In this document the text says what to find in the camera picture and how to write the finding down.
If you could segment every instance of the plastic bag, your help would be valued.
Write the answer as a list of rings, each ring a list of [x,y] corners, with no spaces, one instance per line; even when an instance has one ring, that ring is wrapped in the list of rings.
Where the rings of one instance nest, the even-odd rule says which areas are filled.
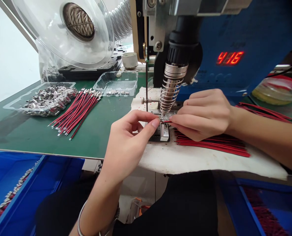
[[[41,83],[65,81],[65,77],[58,72],[58,69],[68,66],[68,62],[48,50],[38,39],[35,40],[35,44],[39,51]]]

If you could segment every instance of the clear plastic tray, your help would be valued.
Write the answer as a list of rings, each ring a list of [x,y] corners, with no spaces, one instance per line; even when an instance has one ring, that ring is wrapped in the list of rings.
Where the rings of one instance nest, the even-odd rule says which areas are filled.
[[[103,96],[134,96],[137,88],[138,72],[111,71],[103,73],[93,86]]]
[[[287,76],[264,79],[252,95],[273,105],[286,105],[292,102],[292,78]]]
[[[15,99],[14,101],[8,103],[7,105],[3,106],[4,109],[11,109],[11,110],[16,110],[18,112],[22,112],[26,115],[34,116],[34,115],[39,115],[39,116],[53,116],[53,115],[58,115],[58,113],[65,109],[65,105],[71,102],[71,98],[75,97],[76,94],[67,94],[67,92],[62,93],[59,95],[57,98],[54,99],[54,102],[51,103],[48,106],[45,106],[44,108],[36,108],[36,109],[31,109],[31,108],[24,108],[24,105],[27,104],[27,100],[31,100],[32,96],[35,96],[36,93],[39,92],[39,90],[44,90],[48,87],[51,86],[65,86],[65,87],[70,87],[74,88],[76,83],[70,82],[70,83],[43,83],[34,89],[30,90],[24,95],[21,95],[19,98]]]

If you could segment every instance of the bracelet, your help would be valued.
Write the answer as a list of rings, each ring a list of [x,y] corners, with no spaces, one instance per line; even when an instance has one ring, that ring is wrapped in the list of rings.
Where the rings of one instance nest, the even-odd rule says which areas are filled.
[[[78,220],[77,220],[77,231],[78,231],[78,235],[79,236],[84,236],[83,233],[80,230],[80,217],[81,217],[81,213],[83,212],[83,209],[84,209],[86,203],[87,203],[87,201],[84,203],[83,207],[81,208],[79,216],[78,216]],[[119,218],[119,215],[120,215],[120,208],[117,207],[116,213],[115,213],[115,216],[114,216],[114,221],[112,222],[112,224],[110,224],[110,226],[108,228],[108,231],[104,235],[102,235],[101,231],[99,231],[99,236],[107,236],[108,235],[108,233],[110,232],[111,228],[114,226],[115,222]]]

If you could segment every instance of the person's left hand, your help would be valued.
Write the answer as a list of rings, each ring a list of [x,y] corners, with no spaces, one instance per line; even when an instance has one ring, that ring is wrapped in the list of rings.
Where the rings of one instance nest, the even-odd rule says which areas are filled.
[[[139,121],[148,122],[143,128]],[[122,182],[137,167],[146,144],[156,131],[160,120],[150,112],[133,110],[111,126],[107,151],[101,174],[112,178],[113,184]]]

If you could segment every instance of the finger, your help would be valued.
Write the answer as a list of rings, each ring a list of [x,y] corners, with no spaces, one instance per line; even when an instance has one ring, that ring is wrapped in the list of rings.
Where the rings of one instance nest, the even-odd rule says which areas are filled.
[[[133,132],[134,132],[134,131],[138,131],[138,132],[140,132],[140,131],[142,131],[142,129],[143,129],[142,124],[139,123],[139,122],[134,123],[134,124],[129,124],[129,123],[126,122],[125,124],[128,125],[127,127],[129,127],[129,125],[131,125],[131,127],[132,127],[132,131],[133,131]]]
[[[134,137],[134,139],[137,140],[141,145],[146,145],[148,140],[151,138],[151,136],[155,133],[158,125],[160,124],[160,120],[154,119],[150,121],[138,135]]]
[[[204,97],[204,98],[193,98],[193,99],[188,99],[185,100],[183,103],[183,106],[200,106],[200,107],[205,107],[208,105],[213,104],[214,100],[212,97]]]
[[[189,114],[210,119],[212,112],[209,107],[184,106],[178,111],[178,115]]]
[[[173,115],[170,120],[173,123],[195,129],[195,130],[201,130],[202,128],[206,127],[212,127],[212,121],[210,119],[200,117],[200,116],[195,116],[195,115],[189,115],[189,114],[184,114],[184,115]]]
[[[156,118],[158,118],[158,116],[151,112],[146,112],[146,111],[141,111],[141,110],[132,110],[130,113],[123,116],[121,120],[124,120],[126,122],[133,124],[138,121],[148,122]]]
[[[199,91],[199,92],[196,92],[196,93],[192,93],[189,96],[189,99],[208,97],[208,96],[212,95],[214,92],[215,92],[214,89]]]
[[[170,123],[170,125],[177,128],[177,130],[180,131],[182,134],[186,135],[187,137],[189,137],[190,139],[192,139],[196,142],[202,141],[203,139],[206,138],[204,135],[202,135],[197,130],[187,128],[187,127],[184,127],[182,125],[175,124],[175,123]]]

